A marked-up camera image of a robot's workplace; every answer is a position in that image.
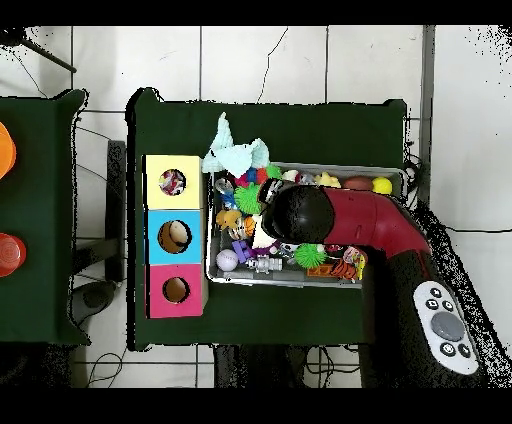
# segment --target gray storage bin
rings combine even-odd
[[[328,172],[329,175],[337,177],[341,184],[343,180],[354,176],[366,176],[369,178],[386,177],[393,184],[392,194],[396,197],[405,196],[407,194],[407,176],[404,171],[394,168],[371,168],[357,166],[335,166],[335,165],[314,165],[314,164],[298,164],[273,162],[281,168],[282,172],[295,169],[299,172],[307,172],[313,175],[319,175],[322,172]],[[206,225],[206,275],[215,283],[235,283],[235,284],[269,284],[274,286],[288,287],[336,287],[336,288],[361,288],[364,280],[371,274],[372,264],[368,264],[363,272],[363,280],[353,283],[349,280],[339,280],[335,277],[308,277],[306,270],[299,265],[288,265],[283,260],[282,271],[269,271],[269,274],[256,273],[249,269],[245,264],[239,264],[232,272],[224,272],[218,269],[215,262],[217,254],[223,249],[232,249],[233,241],[227,230],[220,231],[215,223],[215,216],[222,208],[219,194],[214,190],[215,174],[206,176],[208,179],[207,196],[208,196],[208,216]]]

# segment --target stacked boxes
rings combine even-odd
[[[142,161],[147,316],[200,316],[208,300],[201,159],[146,155]]]

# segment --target dark green tablecloth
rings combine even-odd
[[[204,157],[226,112],[235,144],[260,137],[271,161],[379,167],[402,166],[405,103],[330,103],[316,106],[163,102],[154,90],[137,91],[127,108],[128,170],[135,192],[128,200],[135,221],[135,343],[341,344],[362,341],[361,291],[210,283],[202,317],[146,319],[141,156]]]
[[[0,180],[0,232],[22,239],[27,259],[0,278],[0,341],[83,344],[69,320],[73,180],[71,136],[85,92],[56,99],[0,98],[17,149]]]

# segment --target green spiky ball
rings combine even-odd
[[[277,178],[280,180],[282,178],[281,169],[276,165],[269,165],[266,168],[268,178]]]
[[[315,268],[327,259],[325,252],[319,252],[316,244],[301,244],[294,254],[295,260],[303,268]]]
[[[258,203],[260,186],[249,183],[248,187],[237,187],[235,190],[235,203],[238,208],[248,215],[258,215],[261,212]]]

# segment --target orange cup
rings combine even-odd
[[[9,234],[0,233],[0,277],[6,277],[16,271],[27,256],[23,242]]]
[[[7,128],[0,122],[0,179],[7,174],[16,161],[16,145]]]

